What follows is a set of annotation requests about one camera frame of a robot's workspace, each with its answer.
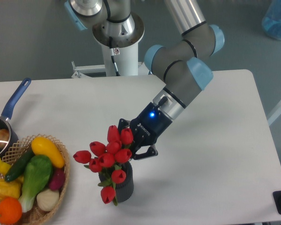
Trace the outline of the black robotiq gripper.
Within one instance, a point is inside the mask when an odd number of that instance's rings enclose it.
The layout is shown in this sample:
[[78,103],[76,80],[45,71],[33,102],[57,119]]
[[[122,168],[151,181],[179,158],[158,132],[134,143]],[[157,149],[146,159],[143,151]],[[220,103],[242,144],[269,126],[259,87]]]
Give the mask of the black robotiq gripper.
[[131,150],[149,146],[146,152],[134,154],[132,157],[134,160],[142,160],[158,156],[154,144],[171,123],[171,119],[159,109],[156,109],[153,103],[149,103],[135,119],[130,121],[121,118],[118,122],[118,129],[131,129],[134,141]]

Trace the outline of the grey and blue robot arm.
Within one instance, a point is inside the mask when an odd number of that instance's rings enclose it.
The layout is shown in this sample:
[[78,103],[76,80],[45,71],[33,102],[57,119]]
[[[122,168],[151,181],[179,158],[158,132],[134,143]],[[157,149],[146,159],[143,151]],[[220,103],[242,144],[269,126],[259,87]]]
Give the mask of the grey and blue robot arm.
[[[147,69],[165,87],[135,119],[121,119],[118,123],[119,130],[132,130],[130,149],[135,160],[158,154],[158,137],[213,79],[203,59],[224,45],[222,30],[206,23],[197,1],[167,0],[165,4],[182,39],[171,48],[154,45],[144,57]],[[67,0],[64,5],[78,29],[92,30],[104,58],[103,66],[74,67],[77,75],[97,71],[104,71],[107,76],[138,74],[138,43],[144,35],[144,24],[131,11],[130,1]]]

